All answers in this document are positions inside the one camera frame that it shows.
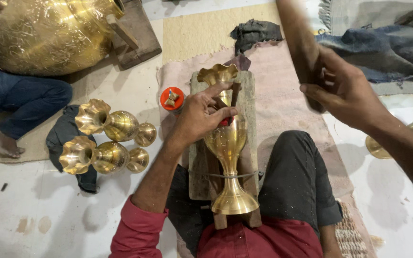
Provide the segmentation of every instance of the rug fringe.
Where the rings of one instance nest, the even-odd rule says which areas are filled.
[[[318,17],[321,22],[331,30],[331,0],[320,0],[321,3],[318,5],[320,10],[318,11]]]

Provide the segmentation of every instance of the shirt sleeve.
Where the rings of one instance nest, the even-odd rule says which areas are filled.
[[[121,221],[111,243],[109,258],[162,258],[156,248],[168,209],[163,213],[141,210],[130,196],[121,211]]]

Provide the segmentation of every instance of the knee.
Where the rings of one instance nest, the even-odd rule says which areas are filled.
[[[53,79],[52,80],[52,95],[51,98],[55,98],[55,102],[62,108],[71,101],[72,87],[69,83]]]
[[[295,142],[302,142],[305,139],[313,141],[310,134],[299,130],[284,131],[280,134],[275,144],[291,144]]]

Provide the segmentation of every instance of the pink mat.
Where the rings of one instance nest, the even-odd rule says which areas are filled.
[[[299,91],[289,50],[285,41],[258,43],[245,55],[251,60],[249,70],[255,77],[255,107],[257,132],[258,167],[265,171],[273,144],[280,133],[286,130],[308,132],[317,145],[326,163],[334,196],[344,196],[353,192],[345,166],[337,147],[321,115],[311,112]],[[190,93],[192,73],[201,68],[210,68],[217,63],[225,63],[234,57],[234,50],[200,55],[182,62],[170,62],[158,72],[159,95],[176,86],[186,95]],[[175,118],[160,107],[162,130],[166,135]]]

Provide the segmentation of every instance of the dark pants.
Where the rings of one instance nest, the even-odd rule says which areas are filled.
[[[0,130],[17,140],[66,106],[71,97],[71,85],[64,81],[0,70],[0,112],[14,112],[0,123]]]
[[[213,223],[213,217],[211,210],[200,209],[211,202],[191,200],[188,185],[188,172],[178,166],[167,208],[168,218],[195,256],[201,234]],[[273,146],[259,204],[262,216],[305,221],[318,236],[318,226],[342,220],[323,158],[308,133],[286,131],[280,135]]]

